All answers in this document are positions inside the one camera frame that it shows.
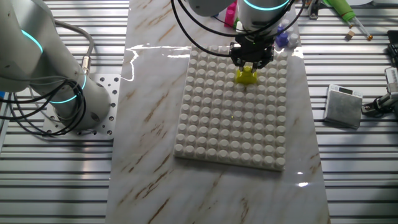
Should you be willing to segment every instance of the white robotic arm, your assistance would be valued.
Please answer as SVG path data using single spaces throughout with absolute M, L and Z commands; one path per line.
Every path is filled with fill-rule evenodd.
M 213 16 L 225 9 L 231 0 L 187 0 L 200 16 Z M 273 60 L 277 26 L 294 0 L 238 0 L 238 18 L 244 32 L 235 36 L 229 56 L 242 70 L 252 62 L 252 72 Z
M 108 92 L 84 73 L 63 44 L 52 13 L 42 0 L 0 0 L 0 29 L 0 91 L 18 92 L 30 85 L 45 95 L 60 86 L 56 81 L 74 80 L 86 101 L 85 115 L 76 129 L 100 124 L 111 106 Z M 61 118 L 76 114 L 76 100 L 70 86 L 61 88 L 51 99 L 65 125 L 71 121 Z

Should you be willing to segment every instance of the lego baseplate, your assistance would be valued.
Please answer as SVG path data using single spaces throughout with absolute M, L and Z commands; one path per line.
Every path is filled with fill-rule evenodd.
M 210 47 L 227 54 L 228 47 Z M 235 83 L 230 58 L 192 47 L 174 156 L 284 170 L 287 54 L 257 71 L 257 83 Z

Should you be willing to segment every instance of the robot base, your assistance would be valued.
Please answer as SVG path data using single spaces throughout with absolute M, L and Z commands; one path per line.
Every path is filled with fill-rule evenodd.
M 103 85 L 111 98 L 109 113 L 99 125 L 86 131 L 71 131 L 70 133 L 59 136 L 61 140 L 111 140 L 114 138 L 116 126 L 116 115 L 118 111 L 119 89 L 121 76 L 118 74 L 91 74 L 91 79 Z M 57 115 L 51 105 L 47 107 L 47 115 L 58 120 Z M 56 132 L 64 128 L 62 123 L 44 119 L 43 130 Z

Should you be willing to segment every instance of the black cable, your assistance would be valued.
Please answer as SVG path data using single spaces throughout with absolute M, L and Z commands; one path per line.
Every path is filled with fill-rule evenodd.
M 19 101 L 19 100 L 5 100 L 5 99 L 0 99 L 0 102 L 2 102 L 2 103 L 21 103 L 21 104 L 23 104 L 23 103 L 34 103 L 34 102 L 37 102 L 37 101 L 39 101 L 39 100 L 43 100 L 43 99 L 46 98 L 46 97 L 50 97 L 52 94 L 58 92 L 59 89 L 61 89 L 64 85 L 66 85 L 67 81 L 68 81 L 68 80 L 65 80 L 61 85 L 59 85 L 58 87 L 56 87 L 54 90 L 52 90 L 52 91 L 50 91 L 50 92 L 48 92 L 48 93 L 46 93 L 46 94 L 44 94 L 44 95 L 42 95 L 42 96 L 36 97 L 36 98 L 34 98 L 34 99 L 31 99 L 31 100 Z
M 58 20 L 54 20 L 54 21 L 55 21 L 55 25 L 62 26 L 63 28 L 75 31 L 75 32 L 85 36 L 89 42 L 88 50 L 87 50 L 87 53 L 85 54 L 85 56 L 91 55 L 91 53 L 93 52 L 93 49 L 94 49 L 94 40 L 89 33 L 87 33 L 85 30 L 83 30 L 77 26 L 67 24 L 66 22 L 61 22 Z
M 180 4 L 181 8 L 184 10 L 184 12 L 187 14 L 187 16 L 188 16 L 193 22 L 195 22 L 198 26 L 202 27 L 203 29 L 205 29 L 205 30 L 207 30 L 207 31 L 209 31 L 209 32 L 212 32 L 212 33 L 218 34 L 218 35 L 222 35 L 222 36 L 224 36 L 224 37 L 237 37 L 237 36 L 239 36 L 239 35 L 240 35 L 240 36 L 243 36 L 243 37 L 247 37 L 247 36 L 249 36 L 249 35 L 259 34 L 259 33 L 261 33 L 262 31 L 264 31 L 264 30 L 270 28 L 271 25 L 273 25 L 273 24 L 275 24 L 276 22 L 278 22 L 278 21 L 285 15 L 285 13 L 289 10 L 289 8 L 291 7 L 291 5 L 294 3 L 294 0 L 291 0 L 291 1 L 288 3 L 288 5 L 284 8 L 284 10 L 283 10 L 277 17 L 273 18 L 273 20 L 271 20 L 270 22 L 268 22 L 267 25 L 265 25 L 264 27 L 261 27 L 261 28 L 258 29 L 258 30 L 255 30 L 255 31 L 253 31 L 253 32 L 247 32 L 247 33 L 245 33 L 245 34 L 225 34 L 225 33 L 219 32 L 219 31 L 217 31 L 217 30 L 210 29 L 209 27 L 207 27 L 207 26 L 203 25 L 202 23 L 200 23 L 199 21 L 197 21 L 197 20 L 195 19 L 195 17 L 194 17 L 192 14 L 189 13 L 188 9 L 183 5 L 182 1 L 181 1 L 181 0 L 177 0 L 177 1 L 178 1 L 178 3 Z
M 207 50 L 206 48 L 204 48 L 200 44 L 198 44 L 196 41 L 194 41 L 192 39 L 192 37 L 189 36 L 188 32 L 185 30 L 184 26 L 182 25 L 180 18 L 178 17 L 177 10 L 176 10 L 175 4 L 174 4 L 174 0 L 171 0 L 171 3 L 172 3 L 172 8 L 173 8 L 173 13 L 174 13 L 174 16 L 175 16 L 175 20 L 177 21 L 177 23 L 180 26 L 182 32 L 185 34 L 185 36 L 188 38 L 188 40 L 190 42 L 192 42 L 196 47 L 198 47 L 200 50 L 202 50 L 202 51 L 204 51 L 204 52 L 206 52 L 208 54 L 212 54 L 212 55 L 219 56 L 219 57 L 229 57 L 229 54 L 228 55 L 227 54 L 220 54 L 220 53 L 216 53 L 216 52 L 212 52 L 210 50 Z
M 216 16 L 212 16 L 212 18 L 216 19 L 216 20 L 219 21 L 219 22 L 222 22 L 223 24 L 229 26 L 230 28 L 233 28 L 234 30 L 241 31 L 241 32 L 247 32 L 247 30 L 241 30 L 241 29 L 235 28 L 235 27 L 232 26 L 231 24 L 228 24 L 227 22 L 222 21 L 221 19 L 217 18 Z
M 17 98 L 17 94 L 16 94 L 16 93 L 13 93 L 13 95 L 14 95 L 14 99 L 16 99 L 16 98 Z M 18 110 L 19 110 L 19 113 L 20 113 L 22 116 L 25 116 L 25 114 L 24 114 L 24 112 L 23 112 L 23 110 L 22 110 L 20 104 L 19 104 L 19 103 L 16 103 L 16 105 L 17 105 L 17 108 L 18 108 Z M 14 109 L 11 107 L 10 110 L 11 110 L 12 116 L 13 116 L 13 117 L 16 117 L 16 116 L 15 116 Z M 34 129 L 40 131 L 41 133 L 46 134 L 45 131 L 43 131 L 43 130 L 41 130 L 40 128 L 38 128 L 37 126 L 35 126 L 35 125 L 34 125 L 31 121 L 29 121 L 27 118 L 24 118 L 24 120 L 25 120 L 28 124 L 30 124 Z
M 71 87 L 75 86 L 75 84 L 73 82 L 70 82 L 69 85 Z M 82 115 L 80 116 L 80 119 L 76 122 L 76 119 L 78 117 L 78 113 L 73 117 L 72 121 L 66 125 L 64 128 L 62 128 L 61 130 L 55 132 L 55 133 L 48 133 L 44 130 L 41 130 L 40 128 L 38 128 L 37 126 L 35 126 L 33 123 L 31 123 L 28 119 L 24 118 L 26 122 L 28 122 L 33 128 L 35 128 L 36 130 L 38 130 L 39 132 L 33 132 L 31 130 L 29 130 L 27 127 L 25 127 L 18 119 L 16 120 L 16 122 L 19 124 L 20 127 L 22 127 L 25 131 L 27 131 L 30 134 L 34 134 L 34 135 L 41 135 L 41 136 L 48 136 L 48 137 L 54 137 L 54 136 L 60 136 L 60 135 L 64 135 L 66 133 L 69 133 L 70 131 L 73 131 L 82 121 L 85 112 L 86 112 L 86 101 L 85 101 L 85 97 L 83 94 L 83 90 L 81 89 L 81 86 L 78 85 L 77 89 L 74 90 L 76 96 L 76 108 L 79 110 L 81 104 L 83 104 L 83 112 Z M 20 112 L 21 115 L 24 115 L 21 107 L 19 106 L 19 104 L 17 103 L 17 107 L 18 110 Z M 11 113 L 13 115 L 13 117 L 16 117 L 14 110 L 11 107 Z
M 58 92 L 64 85 L 66 85 L 68 82 L 69 82 L 69 80 L 65 80 L 60 86 L 56 87 L 56 89 L 54 89 L 53 91 L 51 91 L 52 94 L 49 96 L 49 98 L 46 100 L 46 102 L 45 102 L 41 107 L 37 108 L 35 111 L 33 111 L 33 112 L 31 112 L 31 113 L 29 113 L 29 114 L 27 114 L 27 115 L 19 116 L 19 117 L 0 116 L 0 119 L 5 119 L 5 120 L 25 119 L 25 118 L 28 118 L 28 117 L 30 117 L 30 116 L 32 116 L 32 115 L 37 114 L 38 112 L 40 112 L 40 110 L 44 109 L 45 106 L 47 106 L 47 105 L 50 103 L 51 99 L 52 99 L 52 98 L 57 94 L 57 92 Z
M 187 13 L 187 15 L 188 15 L 195 23 L 197 23 L 200 27 L 206 29 L 207 31 L 210 31 L 210 32 L 212 32 L 212 33 L 215 33 L 215 34 L 220 33 L 220 32 L 218 32 L 218 31 L 212 30 L 212 29 L 210 29 L 210 28 L 204 26 L 203 24 L 201 24 L 199 21 L 197 21 L 197 20 L 188 12 L 188 10 L 187 10 L 187 9 L 185 8 L 185 6 L 182 4 L 181 0 L 178 0 L 178 2 L 180 3 L 180 5 L 181 5 L 181 7 L 184 9 L 184 11 Z M 303 0 L 302 7 L 301 7 L 300 11 L 298 12 L 296 18 L 295 18 L 287 27 L 285 27 L 282 31 L 277 32 L 276 34 L 267 36 L 267 39 L 268 39 L 268 38 L 275 37 L 275 36 L 277 36 L 277 35 L 280 35 L 281 33 L 285 32 L 287 29 L 289 29 L 289 28 L 299 19 L 299 17 L 300 17 L 301 14 L 303 13 L 303 10 L 304 10 L 304 8 L 305 8 L 305 2 L 306 2 L 306 0 Z M 289 8 L 291 7 L 291 5 L 292 5 L 293 3 L 294 3 L 294 1 L 291 1 L 291 2 L 289 3 L 289 5 L 286 7 L 286 11 L 287 11 L 287 9 L 289 9 Z M 196 47 L 198 47 L 200 50 L 202 50 L 202 51 L 204 51 L 204 52 L 206 52 L 206 53 L 208 53 L 208 54 L 212 54 L 212 55 L 219 56 L 219 57 L 230 57 L 230 54 L 226 55 L 226 54 L 219 54 L 219 53 L 216 53 L 216 52 L 212 52 L 212 51 L 207 50 L 206 48 L 202 47 L 200 44 L 198 44 L 198 43 L 188 34 L 188 32 L 185 30 L 184 26 L 182 25 L 181 20 L 180 20 L 180 18 L 178 17 L 178 14 L 177 14 L 177 10 L 176 10 L 176 8 L 175 8 L 174 0 L 171 0 L 171 5 L 172 5 L 173 13 L 174 13 L 174 16 L 175 16 L 175 20 L 177 21 L 178 26 L 180 26 L 182 32 L 185 34 L 185 36 L 188 38 L 188 40 L 189 40 L 190 42 L 192 42 Z M 251 35 L 251 34 L 260 33 L 260 32 L 262 32 L 262 31 L 268 29 L 271 25 L 275 24 L 277 21 L 279 21 L 279 20 L 284 16 L 284 14 L 286 13 L 286 11 L 281 12 L 281 13 L 279 14 L 278 17 L 276 17 L 276 18 L 274 18 L 273 20 L 271 20 L 270 23 L 268 23 L 268 25 L 264 26 L 263 28 L 260 28 L 260 29 L 254 31 L 254 32 L 251 32 L 251 33 L 246 33 L 246 34 L 235 34 L 235 35 L 243 35 L 243 36 L 246 36 L 247 34 L 248 34 L 248 35 Z

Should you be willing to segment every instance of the purple object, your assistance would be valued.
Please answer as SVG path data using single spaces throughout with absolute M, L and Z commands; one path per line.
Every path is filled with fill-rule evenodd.
M 277 31 L 277 33 L 280 33 L 280 32 L 282 32 L 282 30 L 283 29 L 285 29 L 284 27 L 282 27 L 282 26 L 278 26 L 278 31 Z
M 286 33 L 282 33 L 276 37 L 275 43 L 279 47 L 285 47 L 289 43 L 289 40 L 287 39 L 287 37 L 288 37 L 288 35 Z

